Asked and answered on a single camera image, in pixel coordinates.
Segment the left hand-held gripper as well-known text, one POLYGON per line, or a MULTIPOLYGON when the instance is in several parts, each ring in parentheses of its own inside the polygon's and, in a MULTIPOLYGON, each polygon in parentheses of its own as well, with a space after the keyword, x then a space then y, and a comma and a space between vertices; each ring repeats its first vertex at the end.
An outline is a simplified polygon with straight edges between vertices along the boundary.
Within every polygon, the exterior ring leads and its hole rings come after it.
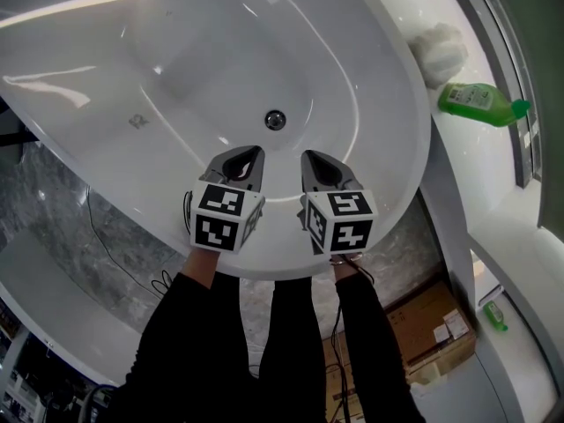
POLYGON ((185 197, 191 246, 239 253, 262 216, 264 161, 258 145, 236 147, 211 160, 185 197))

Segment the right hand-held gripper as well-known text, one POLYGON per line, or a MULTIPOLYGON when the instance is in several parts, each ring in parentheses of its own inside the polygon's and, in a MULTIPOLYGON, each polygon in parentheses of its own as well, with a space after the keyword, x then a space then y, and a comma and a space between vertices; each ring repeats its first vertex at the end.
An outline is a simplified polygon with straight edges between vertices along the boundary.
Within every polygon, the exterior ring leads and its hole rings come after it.
POLYGON ((302 210, 298 219, 314 253, 362 253, 375 244, 375 200, 351 168, 330 155, 306 150, 301 155, 302 210))

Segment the person's right forearm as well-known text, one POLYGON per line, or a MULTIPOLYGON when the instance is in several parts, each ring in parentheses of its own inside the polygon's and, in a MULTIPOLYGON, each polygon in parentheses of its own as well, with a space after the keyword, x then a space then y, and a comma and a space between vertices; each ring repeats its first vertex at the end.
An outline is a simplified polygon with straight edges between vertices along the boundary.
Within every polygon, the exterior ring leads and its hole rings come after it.
POLYGON ((401 365, 396 337, 370 274, 349 256, 333 256, 331 264, 352 365, 368 370, 378 357, 401 365))

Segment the person's left forearm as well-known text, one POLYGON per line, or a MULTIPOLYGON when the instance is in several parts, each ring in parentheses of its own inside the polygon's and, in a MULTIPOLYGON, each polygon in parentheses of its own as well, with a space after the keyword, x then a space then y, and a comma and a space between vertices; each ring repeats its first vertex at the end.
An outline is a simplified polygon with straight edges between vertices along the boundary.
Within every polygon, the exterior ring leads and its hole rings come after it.
POLYGON ((137 361, 187 365, 201 360, 246 368, 240 280, 217 271, 219 253, 194 249, 145 327, 137 361))

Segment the white bathtub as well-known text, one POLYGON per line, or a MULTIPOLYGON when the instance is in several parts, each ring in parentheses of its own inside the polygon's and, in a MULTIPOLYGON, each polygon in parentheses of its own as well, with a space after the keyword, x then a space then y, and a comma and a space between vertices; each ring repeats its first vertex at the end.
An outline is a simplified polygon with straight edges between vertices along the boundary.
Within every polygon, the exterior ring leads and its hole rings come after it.
POLYGON ((62 162, 181 253, 182 200, 212 158, 259 145, 255 232, 219 268, 316 274, 298 219, 301 155, 343 161, 383 238, 420 184, 427 92, 380 0, 0 0, 0 97, 62 162), (265 115, 286 115, 269 130, 265 115))

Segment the white stone ledge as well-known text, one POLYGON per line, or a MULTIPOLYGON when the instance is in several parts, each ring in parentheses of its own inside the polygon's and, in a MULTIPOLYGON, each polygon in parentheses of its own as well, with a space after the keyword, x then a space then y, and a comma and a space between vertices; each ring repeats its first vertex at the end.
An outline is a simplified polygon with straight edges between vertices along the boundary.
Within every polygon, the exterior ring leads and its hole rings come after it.
MULTIPOLYGON (((380 0, 408 42, 444 24, 460 33, 467 57, 454 81, 497 85, 524 96, 515 50, 487 0, 380 0)), ((478 249, 515 256, 537 231, 540 184, 527 178, 527 122, 495 129, 438 110, 434 122, 449 155, 466 226, 478 249)))

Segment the large lying green bottle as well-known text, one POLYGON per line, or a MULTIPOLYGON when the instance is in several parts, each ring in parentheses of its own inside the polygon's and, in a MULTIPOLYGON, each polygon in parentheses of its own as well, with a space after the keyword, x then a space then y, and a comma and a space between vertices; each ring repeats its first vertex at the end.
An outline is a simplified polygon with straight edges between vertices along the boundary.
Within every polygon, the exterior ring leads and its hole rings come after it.
POLYGON ((448 83, 438 99, 443 113, 456 115, 495 128, 507 127, 524 118, 531 108, 527 100, 509 100, 493 85, 448 83))

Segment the person's black clothed body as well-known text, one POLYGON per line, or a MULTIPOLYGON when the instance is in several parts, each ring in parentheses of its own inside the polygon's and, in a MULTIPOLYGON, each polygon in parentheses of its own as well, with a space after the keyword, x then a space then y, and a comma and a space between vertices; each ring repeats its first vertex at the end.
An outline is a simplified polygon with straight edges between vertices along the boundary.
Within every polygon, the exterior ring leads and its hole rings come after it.
MULTIPOLYGON (((352 366, 367 423, 425 423, 403 362, 380 357, 368 370, 352 366)), ((246 368, 201 360, 169 365, 136 360, 112 401, 116 423, 309 421, 325 423, 325 360, 309 278, 278 282, 258 376, 246 368)))

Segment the large cardboard box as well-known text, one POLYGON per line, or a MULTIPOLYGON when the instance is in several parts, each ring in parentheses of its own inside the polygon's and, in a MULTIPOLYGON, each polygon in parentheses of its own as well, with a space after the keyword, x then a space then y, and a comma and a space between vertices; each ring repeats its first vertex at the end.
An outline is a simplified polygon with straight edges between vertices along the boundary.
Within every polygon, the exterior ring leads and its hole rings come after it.
POLYGON ((438 381, 475 352, 475 331, 442 281, 389 309, 387 317, 410 384, 427 386, 438 381))

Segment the flat cardboard box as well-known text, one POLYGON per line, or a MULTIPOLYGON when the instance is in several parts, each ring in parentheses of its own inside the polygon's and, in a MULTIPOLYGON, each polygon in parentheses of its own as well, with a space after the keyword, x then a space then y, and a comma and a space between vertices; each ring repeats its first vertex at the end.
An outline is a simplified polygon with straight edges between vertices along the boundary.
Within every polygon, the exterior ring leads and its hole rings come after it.
POLYGON ((364 412, 353 381, 352 367, 345 333, 339 332, 332 345, 331 339, 323 341, 326 365, 326 405, 325 417, 328 423, 346 423, 343 406, 343 382, 341 369, 345 371, 348 398, 348 411, 351 423, 366 423, 364 412))

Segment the small lying green bottle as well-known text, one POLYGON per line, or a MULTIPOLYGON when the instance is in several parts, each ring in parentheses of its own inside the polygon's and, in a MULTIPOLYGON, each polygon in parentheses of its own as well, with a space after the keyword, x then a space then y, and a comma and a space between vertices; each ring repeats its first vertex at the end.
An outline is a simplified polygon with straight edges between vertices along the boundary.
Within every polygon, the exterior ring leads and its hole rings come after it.
POLYGON ((500 332, 508 330, 508 326, 505 324, 504 314, 494 301, 486 302, 482 310, 495 330, 500 332))

